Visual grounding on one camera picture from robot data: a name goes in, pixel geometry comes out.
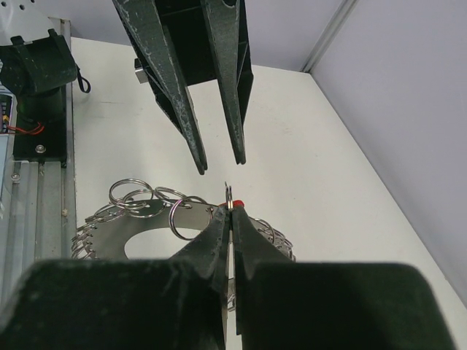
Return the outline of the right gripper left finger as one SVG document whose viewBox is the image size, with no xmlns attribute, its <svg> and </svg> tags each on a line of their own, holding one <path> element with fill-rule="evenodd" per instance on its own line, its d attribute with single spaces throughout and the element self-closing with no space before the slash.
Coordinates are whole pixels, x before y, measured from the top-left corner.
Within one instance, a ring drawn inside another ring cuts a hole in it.
<svg viewBox="0 0 467 350">
<path fill-rule="evenodd" d="M 45 260 L 1 311 L 3 349 L 224 349 L 231 215 L 166 260 Z"/>
</svg>

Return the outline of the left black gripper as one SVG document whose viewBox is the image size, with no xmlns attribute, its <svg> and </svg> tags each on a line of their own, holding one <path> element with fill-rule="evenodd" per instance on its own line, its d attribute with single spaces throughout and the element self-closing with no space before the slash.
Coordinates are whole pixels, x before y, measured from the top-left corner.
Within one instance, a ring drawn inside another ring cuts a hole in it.
<svg viewBox="0 0 467 350">
<path fill-rule="evenodd" d="M 169 100 L 198 172 L 207 157 L 188 91 L 217 79 L 235 160 L 246 163 L 244 121 L 254 75 L 244 1 L 114 1 L 141 83 Z"/>
</svg>

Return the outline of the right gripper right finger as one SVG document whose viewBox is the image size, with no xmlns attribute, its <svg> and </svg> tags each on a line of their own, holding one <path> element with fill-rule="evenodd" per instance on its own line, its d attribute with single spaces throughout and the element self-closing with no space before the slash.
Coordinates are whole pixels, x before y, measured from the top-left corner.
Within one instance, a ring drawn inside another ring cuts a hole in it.
<svg viewBox="0 0 467 350">
<path fill-rule="evenodd" d="M 429 283 L 391 262 L 294 262 L 231 212 L 244 349 L 453 349 Z"/>
</svg>

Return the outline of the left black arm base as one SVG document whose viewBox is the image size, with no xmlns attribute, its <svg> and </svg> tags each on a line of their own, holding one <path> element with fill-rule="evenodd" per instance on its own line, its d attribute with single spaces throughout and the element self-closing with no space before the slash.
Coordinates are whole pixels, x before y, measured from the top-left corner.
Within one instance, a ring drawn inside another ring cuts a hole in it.
<svg viewBox="0 0 467 350">
<path fill-rule="evenodd" d="M 27 134 L 14 138 L 14 159 L 59 162 L 65 167 L 68 158 L 66 112 L 65 86 L 35 96 L 20 97 L 15 126 Z"/>
</svg>

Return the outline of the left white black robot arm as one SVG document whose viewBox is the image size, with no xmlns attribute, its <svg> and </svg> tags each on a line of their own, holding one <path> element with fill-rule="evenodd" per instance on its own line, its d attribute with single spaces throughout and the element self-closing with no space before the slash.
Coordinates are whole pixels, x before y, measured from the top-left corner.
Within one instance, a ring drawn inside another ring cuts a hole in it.
<svg viewBox="0 0 467 350">
<path fill-rule="evenodd" d="M 136 53 L 135 67 L 157 105 L 185 139 L 200 174 L 207 157 L 188 88 L 218 83 L 235 160 L 246 161 L 244 121 L 254 76 L 243 1 L 115 1 Z M 16 120 L 1 115 L 13 157 L 68 160 L 66 86 L 91 91 L 65 37 L 34 1 L 1 3 L 1 84 L 15 97 Z"/>
</svg>

